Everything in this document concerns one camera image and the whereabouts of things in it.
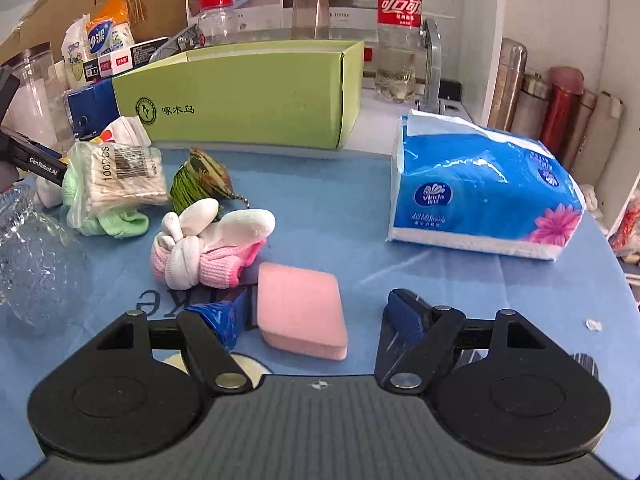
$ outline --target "table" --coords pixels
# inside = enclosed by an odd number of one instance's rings
[[[180,150],[163,153],[167,176],[186,155]],[[388,243],[387,158],[215,156],[228,167],[238,193],[276,216],[276,230],[258,262],[337,276],[350,340],[342,362],[268,348],[256,331],[241,336],[237,351],[277,374],[370,374],[382,309],[393,288],[414,290],[430,303],[450,304],[468,317],[493,318],[500,308],[514,308],[567,352],[586,352],[595,359],[612,401],[611,422],[597,455],[625,477],[638,476],[640,412],[634,384],[640,370],[640,316],[620,266],[589,216],[555,263]],[[84,240],[95,279],[81,326],[34,338],[12,314],[0,312],[0,474],[6,480],[18,478],[42,458],[26,420],[28,394],[41,378],[138,304],[152,312],[151,319],[178,311],[166,288],[154,282],[148,264],[152,237],[166,209],[146,211],[151,227],[144,237]],[[256,267],[245,273],[247,282],[255,280]],[[177,299],[179,304],[184,293]],[[586,319],[602,322],[602,332],[588,331]]]

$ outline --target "green box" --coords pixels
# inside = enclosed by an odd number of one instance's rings
[[[360,111],[363,54],[345,40],[213,46],[121,74],[113,89],[153,141],[333,149]]]

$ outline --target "gray ribbed surface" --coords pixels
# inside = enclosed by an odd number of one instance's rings
[[[328,386],[316,389],[318,381]],[[267,376],[255,392],[218,400],[173,448],[97,465],[53,457],[30,480],[615,479],[594,457],[521,466],[451,438],[415,397],[386,393],[371,376]]]

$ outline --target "hand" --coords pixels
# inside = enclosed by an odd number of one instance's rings
[[[0,194],[9,189],[19,178],[18,170],[8,162],[0,160]]]

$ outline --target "red bottle label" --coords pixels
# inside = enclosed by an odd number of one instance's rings
[[[378,0],[378,23],[420,27],[422,0]]]

